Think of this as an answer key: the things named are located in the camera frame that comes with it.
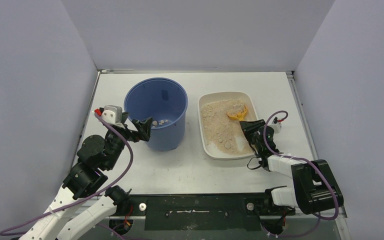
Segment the yellow slotted litter scoop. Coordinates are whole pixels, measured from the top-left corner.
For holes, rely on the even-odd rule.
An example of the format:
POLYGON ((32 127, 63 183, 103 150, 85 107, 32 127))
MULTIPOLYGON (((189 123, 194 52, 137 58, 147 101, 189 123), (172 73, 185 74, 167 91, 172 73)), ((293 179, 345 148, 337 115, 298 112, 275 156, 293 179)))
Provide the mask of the yellow slotted litter scoop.
POLYGON ((245 104, 234 104, 227 110, 227 116, 233 120, 244 121, 248 113, 248 108, 245 104))

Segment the blue plastic bucket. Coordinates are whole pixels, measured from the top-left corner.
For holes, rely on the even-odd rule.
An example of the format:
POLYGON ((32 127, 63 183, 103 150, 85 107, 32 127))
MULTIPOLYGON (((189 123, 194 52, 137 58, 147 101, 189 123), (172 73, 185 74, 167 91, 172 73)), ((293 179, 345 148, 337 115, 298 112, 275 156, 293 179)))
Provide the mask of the blue plastic bucket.
POLYGON ((130 119, 152 118, 157 122, 150 131, 147 146, 159 152, 176 149, 185 134, 188 95, 176 81, 154 77, 134 85, 124 99, 130 119))

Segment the white plastic litter tray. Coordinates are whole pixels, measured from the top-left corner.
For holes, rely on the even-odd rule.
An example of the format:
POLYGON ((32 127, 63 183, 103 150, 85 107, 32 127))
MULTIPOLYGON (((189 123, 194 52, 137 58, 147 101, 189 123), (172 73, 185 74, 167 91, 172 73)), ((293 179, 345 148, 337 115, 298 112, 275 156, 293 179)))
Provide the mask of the white plastic litter tray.
POLYGON ((254 105, 252 103, 251 98, 244 92, 237 92, 237 91, 215 92, 215 93, 203 95, 198 100, 198 120, 199 120, 199 127, 200 127, 203 149, 210 158, 215 160, 235 160, 235 159, 242 159, 242 158, 251 158, 255 156, 254 152, 252 152, 252 154, 249 154, 249 155, 245 154, 240 156, 230 156, 227 154, 223 154, 222 152, 217 151, 214 147, 210 147, 209 145, 207 145, 207 141, 203 133, 203 125, 201 120, 201 108, 203 107, 203 105, 208 103, 213 103, 213 102, 222 101, 222 100, 233 100, 233 99, 241 99, 247 106, 248 113, 244 118, 245 121, 250 122, 250 121, 257 121, 259 119, 257 112, 254 109, 254 105))

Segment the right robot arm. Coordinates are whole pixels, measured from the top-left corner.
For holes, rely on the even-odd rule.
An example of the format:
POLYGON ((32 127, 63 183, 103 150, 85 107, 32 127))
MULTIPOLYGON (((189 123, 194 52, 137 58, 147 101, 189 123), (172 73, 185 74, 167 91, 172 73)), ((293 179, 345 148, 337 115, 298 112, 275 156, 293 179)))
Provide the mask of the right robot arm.
POLYGON ((344 197, 332 170, 324 159, 306 161, 282 154, 274 143, 274 129, 263 119, 239 122, 259 167, 292 179, 293 186, 267 189, 269 204, 299 208, 304 214, 334 210, 344 205, 344 197))

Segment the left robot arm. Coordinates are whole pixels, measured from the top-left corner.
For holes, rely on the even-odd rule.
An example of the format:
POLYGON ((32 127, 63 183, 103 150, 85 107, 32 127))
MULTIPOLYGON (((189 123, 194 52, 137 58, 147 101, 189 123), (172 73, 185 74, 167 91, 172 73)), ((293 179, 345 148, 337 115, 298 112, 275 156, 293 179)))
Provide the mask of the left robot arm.
POLYGON ((21 240, 78 240, 100 221, 121 209, 131 210, 130 193, 116 183, 126 175, 133 164, 130 142, 147 142, 150 139, 153 119, 132 120, 135 127, 128 128, 128 112, 97 108, 95 117, 106 128, 105 137, 87 137, 77 152, 77 163, 62 182, 55 198, 34 225, 20 235, 21 240), (111 171, 122 151, 129 151, 126 169, 112 183, 105 171, 111 171))

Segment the grey litter clump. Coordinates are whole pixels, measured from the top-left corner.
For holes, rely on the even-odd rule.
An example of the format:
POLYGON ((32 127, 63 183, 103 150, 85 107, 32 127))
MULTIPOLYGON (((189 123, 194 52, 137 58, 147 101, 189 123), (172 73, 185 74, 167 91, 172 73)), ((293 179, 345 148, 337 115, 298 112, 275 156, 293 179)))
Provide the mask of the grey litter clump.
POLYGON ((230 149, 230 148, 231 148, 231 144, 230 144, 229 142, 226 142, 226 143, 224 144, 224 147, 225 147, 226 149, 230 149))

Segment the beige cat litter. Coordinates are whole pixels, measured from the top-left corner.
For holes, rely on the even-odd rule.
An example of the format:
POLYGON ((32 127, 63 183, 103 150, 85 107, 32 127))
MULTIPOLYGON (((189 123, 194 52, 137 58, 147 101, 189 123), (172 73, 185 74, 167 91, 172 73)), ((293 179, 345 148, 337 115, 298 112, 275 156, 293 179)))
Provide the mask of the beige cat litter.
POLYGON ((241 130, 239 120, 227 116, 227 111, 235 104, 245 104, 241 99, 220 100, 203 105, 200 110, 204 138, 207 145, 229 156, 250 155, 253 153, 241 130))

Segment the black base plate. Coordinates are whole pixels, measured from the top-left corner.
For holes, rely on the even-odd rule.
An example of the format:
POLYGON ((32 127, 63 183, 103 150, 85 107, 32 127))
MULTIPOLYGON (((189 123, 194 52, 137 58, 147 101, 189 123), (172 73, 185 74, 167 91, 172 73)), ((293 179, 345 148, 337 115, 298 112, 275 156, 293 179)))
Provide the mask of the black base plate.
POLYGON ((261 221, 280 226, 295 210, 266 193, 133 194, 131 216, 145 217, 146 231, 260 231, 261 221))

